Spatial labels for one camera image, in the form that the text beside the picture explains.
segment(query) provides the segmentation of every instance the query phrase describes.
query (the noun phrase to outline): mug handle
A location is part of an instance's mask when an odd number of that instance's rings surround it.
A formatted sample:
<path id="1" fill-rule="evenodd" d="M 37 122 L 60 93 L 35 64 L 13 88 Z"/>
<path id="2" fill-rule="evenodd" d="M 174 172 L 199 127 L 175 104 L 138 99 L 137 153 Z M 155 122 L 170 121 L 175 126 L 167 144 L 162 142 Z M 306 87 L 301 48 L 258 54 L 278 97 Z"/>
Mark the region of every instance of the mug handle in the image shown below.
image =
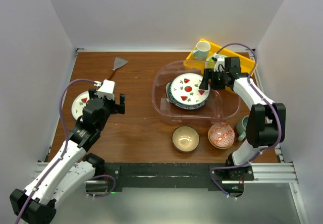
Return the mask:
<path id="1" fill-rule="evenodd" d="M 194 54 L 196 54 L 198 52 L 198 49 L 195 49 L 193 52 L 192 52 L 192 56 L 196 59 L 196 56 Z"/>
<path id="2" fill-rule="evenodd" d="M 243 133 L 241 133 L 241 135 L 238 137 L 238 140 L 240 141 L 240 142 L 242 142 L 243 141 L 243 139 L 246 137 L 246 132 L 243 132 Z"/>

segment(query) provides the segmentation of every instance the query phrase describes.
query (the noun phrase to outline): transparent pink container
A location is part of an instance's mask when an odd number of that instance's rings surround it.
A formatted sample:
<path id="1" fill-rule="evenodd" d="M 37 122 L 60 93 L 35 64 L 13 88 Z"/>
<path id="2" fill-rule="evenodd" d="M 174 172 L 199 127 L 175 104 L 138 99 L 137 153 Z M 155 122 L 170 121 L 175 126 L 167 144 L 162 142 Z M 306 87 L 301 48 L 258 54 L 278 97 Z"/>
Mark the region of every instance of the transparent pink container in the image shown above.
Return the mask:
<path id="1" fill-rule="evenodd" d="M 199 109 L 182 109 L 169 103 L 166 85 L 184 73 L 203 72 L 196 68 L 211 67 L 210 63 L 197 60 L 184 60 L 164 66 L 156 75 L 152 86 L 152 104 L 160 120 L 171 125 L 212 125 L 234 117 L 240 108 L 240 97 L 227 90 L 211 90 L 207 103 Z"/>

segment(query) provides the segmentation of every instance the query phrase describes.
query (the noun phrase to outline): wooden spatula handle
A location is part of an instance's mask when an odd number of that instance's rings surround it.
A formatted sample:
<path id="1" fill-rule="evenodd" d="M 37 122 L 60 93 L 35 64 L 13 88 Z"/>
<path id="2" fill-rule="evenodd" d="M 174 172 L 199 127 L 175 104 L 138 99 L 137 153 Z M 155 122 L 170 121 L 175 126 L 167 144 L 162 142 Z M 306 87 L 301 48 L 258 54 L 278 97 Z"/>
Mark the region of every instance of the wooden spatula handle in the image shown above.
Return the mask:
<path id="1" fill-rule="evenodd" d="M 110 80 L 113 77 L 113 75 L 115 74 L 115 72 L 116 72 L 115 70 L 110 69 L 110 71 L 107 74 L 106 79 Z"/>

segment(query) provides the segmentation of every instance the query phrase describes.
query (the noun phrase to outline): cable connector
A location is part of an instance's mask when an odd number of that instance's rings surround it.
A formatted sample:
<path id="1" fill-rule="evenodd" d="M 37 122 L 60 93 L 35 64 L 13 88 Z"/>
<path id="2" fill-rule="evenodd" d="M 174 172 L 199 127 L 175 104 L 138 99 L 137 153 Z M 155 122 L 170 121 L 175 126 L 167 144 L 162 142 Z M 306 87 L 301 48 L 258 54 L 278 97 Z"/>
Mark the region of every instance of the cable connector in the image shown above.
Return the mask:
<path id="1" fill-rule="evenodd" d="M 102 83 L 100 81 L 95 81 L 94 82 L 94 86 L 101 87 L 102 86 Z"/>

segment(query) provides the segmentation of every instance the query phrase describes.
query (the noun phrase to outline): metal spatula head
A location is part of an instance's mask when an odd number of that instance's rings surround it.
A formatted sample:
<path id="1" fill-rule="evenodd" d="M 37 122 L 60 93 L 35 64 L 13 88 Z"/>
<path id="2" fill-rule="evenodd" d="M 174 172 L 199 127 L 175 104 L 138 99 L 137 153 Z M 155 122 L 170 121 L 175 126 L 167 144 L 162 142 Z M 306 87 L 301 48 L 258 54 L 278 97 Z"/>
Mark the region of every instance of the metal spatula head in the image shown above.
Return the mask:
<path id="1" fill-rule="evenodd" d="M 127 64 L 127 60 L 121 59 L 121 58 L 116 58 L 115 59 L 115 63 L 113 65 L 113 70 L 117 70 L 118 68 L 121 68 L 122 66 L 124 66 L 125 64 Z"/>

